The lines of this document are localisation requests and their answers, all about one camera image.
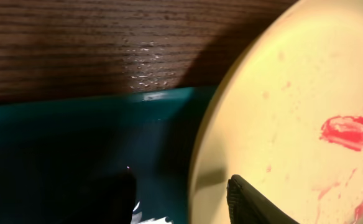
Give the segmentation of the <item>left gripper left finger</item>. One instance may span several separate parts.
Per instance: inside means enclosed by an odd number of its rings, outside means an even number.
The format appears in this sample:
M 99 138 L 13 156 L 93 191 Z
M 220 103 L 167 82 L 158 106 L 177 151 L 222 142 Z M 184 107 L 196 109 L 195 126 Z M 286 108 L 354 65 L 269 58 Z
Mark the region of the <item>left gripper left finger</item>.
M 128 169 L 116 175 L 96 199 L 61 224 L 130 224 L 136 202 L 137 181 Z

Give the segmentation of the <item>yellow-green plate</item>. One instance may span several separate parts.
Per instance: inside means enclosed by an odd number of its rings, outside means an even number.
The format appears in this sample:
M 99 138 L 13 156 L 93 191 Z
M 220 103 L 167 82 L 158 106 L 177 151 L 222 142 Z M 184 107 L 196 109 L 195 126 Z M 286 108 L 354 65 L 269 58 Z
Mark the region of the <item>yellow-green plate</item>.
M 239 58 L 194 146 L 189 223 L 240 175 L 298 223 L 363 223 L 363 0 L 298 1 Z

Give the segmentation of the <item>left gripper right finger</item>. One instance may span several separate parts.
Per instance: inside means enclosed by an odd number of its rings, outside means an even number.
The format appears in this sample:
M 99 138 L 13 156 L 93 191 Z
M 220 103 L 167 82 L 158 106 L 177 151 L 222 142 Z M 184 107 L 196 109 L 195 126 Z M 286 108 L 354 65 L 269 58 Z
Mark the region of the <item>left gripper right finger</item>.
M 227 182 L 231 224 L 298 224 L 240 175 Z

